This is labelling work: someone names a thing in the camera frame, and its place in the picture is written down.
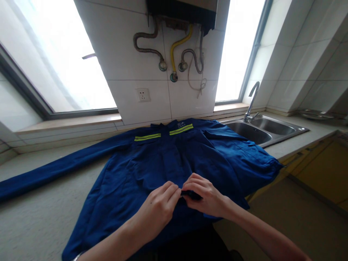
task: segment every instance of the window sill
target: window sill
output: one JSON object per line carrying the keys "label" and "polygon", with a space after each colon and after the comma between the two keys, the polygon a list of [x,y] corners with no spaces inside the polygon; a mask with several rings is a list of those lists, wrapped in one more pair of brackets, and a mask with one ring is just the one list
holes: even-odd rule
{"label": "window sill", "polygon": [[[249,105],[245,103],[218,105],[214,107],[214,115],[241,112],[241,111],[245,111],[248,107]],[[86,116],[86,117],[71,118],[71,119],[43,121],[38,124],[21,129],[17,131],[16,134],[24,135],[24,134],[62,130],[62,129],[69,129],[74,127],[84,127],[84,126],[91,126],[91,125],[98,125],[98,124],[105,124],[105,123],[115,123],[115,125],[119,123],[118,125],[123,125],[120,114],[116,113],[116,114]]]}
{"label": "window sill", "polygon": [[214,113],[229,113],[229,112],[238,112],[242,111],[244,109],[248,109],[249,105],[245,103],[233,103],[233,104],[225,104],[225,105],[218,105],[214,107]]}
{"label": "window sill", "polygon": [[21,129],[17,131],[16,134],[23,135],[23,134],[30,134],[30,133],[37,133],[37,132],[44,132],[44,131],[69,129],[72,127],[83,127],[83,126],[91,126],[91,125],[97,125],[97,124],[103,124],[103,123],[116,123],[116,122],[122,122],[122,119],[119,113],[87,116],[87,117],[71,118],[71,119],[50,120],[50,121],[43,121],[38,124]]}

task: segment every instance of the reflective stripe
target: reflective stripe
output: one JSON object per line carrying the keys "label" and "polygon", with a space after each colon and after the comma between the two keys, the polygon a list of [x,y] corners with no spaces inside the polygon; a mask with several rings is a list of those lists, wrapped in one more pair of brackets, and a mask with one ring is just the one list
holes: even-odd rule
{"label": "reflective stripe", "polygon": [[136,136],[134,141],[143,141],[143,140],[149,140],[151,138],[159,138],[161,136],[160,133],[157,133],[157,134],[152,134],[152,135],[147,135],[147,136],[142,136],[142,137],[139,137],[139,136]]}
{"label": "reflective stripe", "polygon": [[182,132],[187,131],[189,129],[193,129],[192,123],[190,125],[187,125],[185,127],[180,128],[180,129],[172,130],[171,132],[169,132],[169,135],[179,134],[179,133],[182,133]]}

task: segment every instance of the flexible metal hose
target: flexible metal hose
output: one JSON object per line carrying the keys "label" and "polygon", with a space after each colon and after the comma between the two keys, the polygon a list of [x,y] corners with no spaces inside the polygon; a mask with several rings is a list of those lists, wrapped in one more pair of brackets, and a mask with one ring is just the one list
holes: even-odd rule
{"label": "flexible metal hose", "polygon": [[193,25],[190,24],[190,31],[189,31],[188,35],[185,36],[184,38],[182,38],[181,40],[173,43],[171,48],[170,48],[171,66],[173,68],[173,72],[176,72],[175,62],[174,62],[174,48],[177,47],[180,44],[183,44],[184,42],[187,42],[191,38],[192,32],[193,32]]}
{"label": "flexible metal hose", "polygon": [[164,61],[162,54],[154,49],[150,49],[150,48],[139,48],[138,44],[137,44],[137,40],[138,38],[156,38],[158,35],[158,25],[157,25],[157,19],[156,17],[153,17],[153,22],[154,22],[154,27],[155,27],[155,32],[153,34],[148,34],[148,33],[136,33],[133,36],[133,45],[134,48],[141,53],[154,53],[157,54],[159,56],[159,58],[161,59],[161,61]]}
{"label": "flexible metal hose", "polygon": [[201,28],[200,30],[200,41],[199,41],[199,55],[200,55],[200,62],[202,63],[202,67],[201,69],[199,70],[198,68],[198,62],[197,62],[197,56],[196,56],[196,53],[194,50],[192,49],[186,49],[182,52],[181,54],[181,61],[184,61],[184,56],[186,53],[192,53],[193,55],[193,58],[195,59],[195,66],[196,66],[196,70],[199,74],[202,74],[203,73],[203,70],[204,70],[204,61],[203,61],[203,52],[202,52],[202,44],[203,44],[203,28]]}

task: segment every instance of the sink basin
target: sink basin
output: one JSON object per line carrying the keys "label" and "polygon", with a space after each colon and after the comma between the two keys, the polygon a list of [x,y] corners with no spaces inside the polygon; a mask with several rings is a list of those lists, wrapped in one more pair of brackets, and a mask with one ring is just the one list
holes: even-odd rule
{"label": "sink basin", "polygon": [[264,129],[265,131],[278,134],[278,135],[287,135],[294,133],[296,130],[290,126],[286,126],[284,124],[278,123],[276,121],[272,121],[269,119],[257,119],[251,121],[251,124]]}
{"label": "sink basin", "polygon": [[282,142],[296,135],[309,131],[309,129],[259,115],[249,123],[243,119],[222,122],[234,132],[255,142],[262,148]]}
{"label": "sink basin", "polygon": [[234,132],[238,133],[240,136],[243,136],[248,140],[255,142],[257,145],[265,143],[272,139],[271,135],[244,122],[232,122],[226,125],[229,126]]}

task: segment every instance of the person's left hand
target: person's left hand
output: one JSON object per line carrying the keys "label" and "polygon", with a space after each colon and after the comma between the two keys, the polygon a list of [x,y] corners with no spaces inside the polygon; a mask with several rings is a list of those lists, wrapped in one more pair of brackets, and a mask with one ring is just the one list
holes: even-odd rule
{"label": "person's left hand", "polygon": [[146,244],[164,229],[173,216],[181,189],[171,181],[152,191],[138,212],[127,222]]}

